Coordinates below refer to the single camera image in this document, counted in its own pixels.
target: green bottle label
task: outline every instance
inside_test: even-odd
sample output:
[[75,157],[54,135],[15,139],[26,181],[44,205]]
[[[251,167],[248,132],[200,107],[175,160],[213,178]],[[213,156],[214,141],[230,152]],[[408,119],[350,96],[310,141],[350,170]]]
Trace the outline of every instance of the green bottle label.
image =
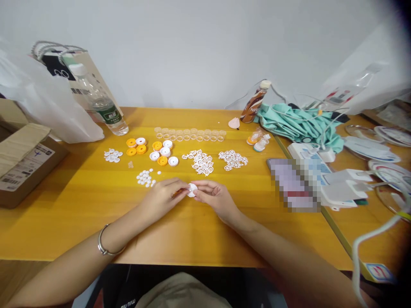
[[115,105],[109,109],[100,110],[97,112],[102,116],[104,122],[106,122],[107,125],[116,124],[122,119],[121,114],[119,113]]

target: bangle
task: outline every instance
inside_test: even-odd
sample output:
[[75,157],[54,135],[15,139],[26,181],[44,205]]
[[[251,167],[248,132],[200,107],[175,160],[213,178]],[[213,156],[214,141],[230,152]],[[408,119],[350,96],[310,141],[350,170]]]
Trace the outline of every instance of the bangle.
[[111,256],[119,255],[124,251],[125,246],[119,252],[112,253],[104,249],[103,245],[101,244],[101,235],[103,234],[103,231],[105,230],[105,228],[107,228],[109,225],[110,224],[105,225],[104,228],[102,228],[102,230],[100,231],[100,234],[98,236],[98,246],[97,247],[103,255],[111,255]]

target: white plastic bag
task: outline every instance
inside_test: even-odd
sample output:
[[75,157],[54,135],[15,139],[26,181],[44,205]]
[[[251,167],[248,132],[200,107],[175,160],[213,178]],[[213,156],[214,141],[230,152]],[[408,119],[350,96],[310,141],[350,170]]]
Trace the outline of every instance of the white plastic bag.
[[67,143],[93,142],[103,130],[74,100],[68,81],[0,38],[0,93]]

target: plastic bottle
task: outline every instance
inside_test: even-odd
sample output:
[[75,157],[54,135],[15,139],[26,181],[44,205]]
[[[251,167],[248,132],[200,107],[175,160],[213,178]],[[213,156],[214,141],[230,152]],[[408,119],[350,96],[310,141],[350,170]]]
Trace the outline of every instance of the plastic bottle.
[[78,83],[87,90],[90,106],[101,115],[111,132],[117,136],[128,133],[128,126],[117,107],[97,81],[87,72],[87,68],[83,64],[72,64],[68,68],[78,77]]
[[262,137],[262,134],[263,134],[262,129],[260,127],[257,127],[256,131],[250,137],[247,138],[247,143],[249,145],[256,144]]
[[349,102],[355,95],[361,93],[371,82],[372,77],[382,70],[383,63],[372,63],[365,70],[358,73],[353,79],[343,86],[332,91],[323,103],[324,111],[334,111]]
[[267,90],[270,87],[270,85],[271,81],[268,80],[263,80],[260,83],[260,87],[257,89],[256,93],[248,101],[247,105],[245,105],[243,113],[240,116],[241,121],[243,121],[244,123],[251,123],[254,120],[262,104],[262,99],[264,95],[267,93]]
[[265,146],[269,143],[268,139],[270,139],[271,136],[266,134],[264,135],[260,141],[258,141],[255,145],[254,145],[254,150],[257,152],[261,152],[265,149]]

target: hand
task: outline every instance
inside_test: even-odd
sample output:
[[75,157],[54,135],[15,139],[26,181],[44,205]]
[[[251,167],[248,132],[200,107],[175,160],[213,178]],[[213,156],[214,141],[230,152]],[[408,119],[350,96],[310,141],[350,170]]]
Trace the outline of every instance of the hand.
[[242,215],[231,198],[227,187],[214,181],[193,181],[198,190],[194,191],[195,200],[207,203],[226,224],[233,225]]
[[186,188],[189,188],[188,184],[179,178],[157,182],[136,210],[139,210],[139,215],[142,215],[144,221],[151,225],[167,214],[189,193]]

